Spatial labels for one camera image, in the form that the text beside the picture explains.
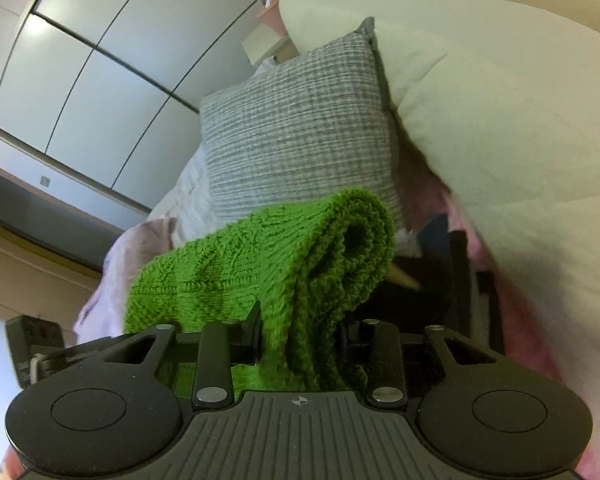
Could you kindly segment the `cream quilted headboard cushion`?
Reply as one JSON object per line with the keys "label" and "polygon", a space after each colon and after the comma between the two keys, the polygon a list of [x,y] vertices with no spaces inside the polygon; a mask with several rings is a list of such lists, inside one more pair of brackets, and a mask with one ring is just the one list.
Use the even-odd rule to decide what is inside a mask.
{"label": "cream quilted headboard cushion", "polygon": [[531,302],[600,444],[600,34],[505,0],[280,0],[309,51],[373,18],[412,142]]}

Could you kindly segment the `pink tissue box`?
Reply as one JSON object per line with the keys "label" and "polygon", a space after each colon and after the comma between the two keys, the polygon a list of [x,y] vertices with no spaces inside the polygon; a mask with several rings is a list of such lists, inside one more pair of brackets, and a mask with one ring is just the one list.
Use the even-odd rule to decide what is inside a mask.
{"label": "pink tissue box", "polygon": [[279,37],[287,35],[287,29],[279,10],[279,0],[265,0],[264,8],[258,13],[258,19]]}

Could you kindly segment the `white sliding wardrobe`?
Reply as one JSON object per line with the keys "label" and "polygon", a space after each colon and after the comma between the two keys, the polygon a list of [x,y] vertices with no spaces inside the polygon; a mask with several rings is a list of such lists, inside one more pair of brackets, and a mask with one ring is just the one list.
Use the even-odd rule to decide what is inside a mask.
{"label": "white sliding wardrobe", "polygon": [[200,143],[208,94],[251,76],[257,0],[0,0],[0,139],[142,208]]}

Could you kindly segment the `white bedside table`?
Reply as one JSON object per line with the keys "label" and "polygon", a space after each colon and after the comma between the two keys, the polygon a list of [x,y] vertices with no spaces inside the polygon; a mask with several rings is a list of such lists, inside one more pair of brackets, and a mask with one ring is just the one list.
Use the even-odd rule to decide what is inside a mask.
{"label": "white bedside table", "polygon": [[288,36],[279,36],[277,32],[265,25],[259,25],[253,32],[250,32],[242,40],[242,48],[253,67],[258,67],[271,56],[277,61],[285,62],[298,54]]}

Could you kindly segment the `pink garment on duvet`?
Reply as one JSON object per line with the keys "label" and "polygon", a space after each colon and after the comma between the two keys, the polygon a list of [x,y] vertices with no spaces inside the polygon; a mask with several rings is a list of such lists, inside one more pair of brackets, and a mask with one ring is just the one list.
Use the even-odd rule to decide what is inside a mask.
{"label": "pink garment on duvet", "polygon": [[140,270],[173,248],[174,218],[145,221],[126,230],[111,246],[102,278],[73,325],[76,342],[123,334],[126,300]]}

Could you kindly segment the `pink floral bedspread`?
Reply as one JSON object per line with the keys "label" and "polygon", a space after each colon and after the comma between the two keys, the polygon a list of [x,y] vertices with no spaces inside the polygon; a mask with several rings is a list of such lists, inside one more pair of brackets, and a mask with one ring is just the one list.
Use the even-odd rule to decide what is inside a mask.
{"label": "pink floral bedspread", "polygon": [[404,148],[396,163],[396,186],[399,190],[403,220],[412,230],[421,229],[433,214],[447,214],[450,226],[468,234],[467,253],[477,269],[494,273],[500,300],[504,330],[505,355],[542,375],[556,379],[573,389],[585,402],[583,387],[565,374],[558,362],[556,346],[536,316],[534,305],[521,290],[501,272],[475,222],[457,203],[451,190],[431,171],[419,151]]}

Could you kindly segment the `grey checked pillow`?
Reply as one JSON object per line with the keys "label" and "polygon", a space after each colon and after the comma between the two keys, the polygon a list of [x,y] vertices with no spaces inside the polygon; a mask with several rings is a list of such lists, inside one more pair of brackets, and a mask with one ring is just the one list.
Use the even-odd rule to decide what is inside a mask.
{"label": "grey checked pillow", "polygon": [[398,133],[372,18],[210,94],[200,121],[210,195],[222,221],[364,188],[404,226],[394,178]]}

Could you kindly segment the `black folded garment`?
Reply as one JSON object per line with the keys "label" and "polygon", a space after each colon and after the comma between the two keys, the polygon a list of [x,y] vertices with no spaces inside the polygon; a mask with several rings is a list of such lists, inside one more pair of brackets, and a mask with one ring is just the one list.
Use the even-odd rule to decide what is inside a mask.
{"label": "black folded garment", "polygon": [[416,233],[403,235],[389,272],[358,308],[363,318],[394,324],[416,334],[443,325],[477,344],[505,352],[502,317],[494,275],[479,271],[468,257],[468,236],[452,230],[445,214],[430,217]]}

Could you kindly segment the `lilac striped duvet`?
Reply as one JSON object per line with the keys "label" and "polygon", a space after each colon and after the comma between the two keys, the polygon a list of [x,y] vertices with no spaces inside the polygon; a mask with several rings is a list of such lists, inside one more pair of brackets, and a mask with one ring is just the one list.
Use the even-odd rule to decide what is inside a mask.
{"label": "lilac striped duvet", "polygon": [[266,117],[282,68],[265,62],[254,76],[202,100],[202,143],[176,185],[140,227],[167,252],[204,236],[219,221],[291,196],[276,116]]}

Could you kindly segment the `green knitted sweater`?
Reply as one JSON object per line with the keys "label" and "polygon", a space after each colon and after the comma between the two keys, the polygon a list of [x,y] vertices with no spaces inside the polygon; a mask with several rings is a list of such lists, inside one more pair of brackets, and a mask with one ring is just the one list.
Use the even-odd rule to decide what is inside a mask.
{"label": "green knitted sweater", "polygon": [[236,393],[363,388],[363,367],[338,356],[336,329],[393,255],[392,219],[370,192],[271,206],[146,264],[129,289],[123,330],[177,322],[199,332],[258,306],[262,358],[233,366]]}

